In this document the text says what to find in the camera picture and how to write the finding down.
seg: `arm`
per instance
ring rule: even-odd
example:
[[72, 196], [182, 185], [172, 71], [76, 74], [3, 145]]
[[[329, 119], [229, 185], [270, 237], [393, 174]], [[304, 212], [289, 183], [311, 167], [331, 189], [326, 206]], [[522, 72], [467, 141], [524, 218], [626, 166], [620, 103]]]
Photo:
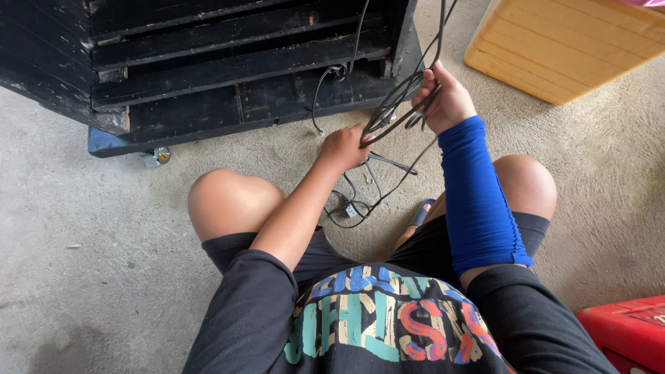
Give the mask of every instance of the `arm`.
[[424, 75], [412, 103], [418, 104], [441, 84], [427, 109], [427, 121], [442, 149], [450, 251], [463, 287], [497, 264], [533, 265], [494, 172], [485, 123], [476, 115], [468, 91], [439, 62]]
[[442, 86], [428, 108], [428, 125], [443, 152], [453, 267], [500, 352], [520, 373], [616, 373], [570, 310], [525, 269], [533, 263], [469, 93], [439, 63], [425, 78], [414, 104], [437, 81]]
[[360, 149], [363, 128], [360, 122], [326, 137], [314, 166], [263, 225], [251, 248], [295, 269], [337, 178], [367, 159], [371, 147]]
[[337, 178], [365, 161], [363, 123], [330, 134], [314, 166], [224, 273], [183, 373], [264, 373], [293, 328], [298, 286], [292, 271], [305, 252]]

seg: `red plastic crate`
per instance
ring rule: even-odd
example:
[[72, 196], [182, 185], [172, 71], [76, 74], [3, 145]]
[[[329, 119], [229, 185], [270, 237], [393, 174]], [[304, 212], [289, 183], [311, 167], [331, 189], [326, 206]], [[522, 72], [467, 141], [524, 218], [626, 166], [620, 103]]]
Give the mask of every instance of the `red plastic crate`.
[[665, 374], [665, 295], [580, 310], [577, 319], [621, 374]]

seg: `black wooden cabinet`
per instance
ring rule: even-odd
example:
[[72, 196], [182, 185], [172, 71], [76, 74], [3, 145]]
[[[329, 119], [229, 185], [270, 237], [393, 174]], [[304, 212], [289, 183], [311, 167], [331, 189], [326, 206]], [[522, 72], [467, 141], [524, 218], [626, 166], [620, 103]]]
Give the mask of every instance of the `black wooden cabinet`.
[[[0, 85], [116, 156], [302, 120], [348, 63], [363, 0], [0, 0]], [[416, 0], [370, 0], [317, 116], [378, 105], [422, 56]]]

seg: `yellow styrofoam box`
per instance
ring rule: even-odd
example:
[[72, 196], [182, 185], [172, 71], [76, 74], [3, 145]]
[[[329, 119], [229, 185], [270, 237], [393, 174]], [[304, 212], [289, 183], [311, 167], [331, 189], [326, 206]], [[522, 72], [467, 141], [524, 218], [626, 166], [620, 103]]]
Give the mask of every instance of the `yellow styrofoam box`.
[[615, 0], [492, 0], [464, 61], [564, 105], [663, 52], [663, 8]]

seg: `black shorts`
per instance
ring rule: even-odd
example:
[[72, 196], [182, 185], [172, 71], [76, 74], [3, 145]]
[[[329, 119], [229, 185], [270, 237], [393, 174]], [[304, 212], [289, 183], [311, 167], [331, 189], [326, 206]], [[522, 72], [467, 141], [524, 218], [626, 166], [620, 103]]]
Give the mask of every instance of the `black shorts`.
[[[545, 237], [549, 221], [528, 213], [513, 212], [513, 216], [527, 254], [533, 258]], [[201, 246], [224, 274], [233, 257], [238, 252], [249, 249], [256, 235], [256, 232], [224, 235], [207, 240]], [[448, 282], [461, 289], [460, 279], [452, 266], [445, 215], [417, 228], [411, 238], [383, 262]], [[337, 252], [326, 238], [323, 228], [317, 226], [303, 258], [293, 270], [293, 275], [298, 282], [298, 288], [303, 291], [313, 282], [359, 265], [362, 263], [346, 258]]]

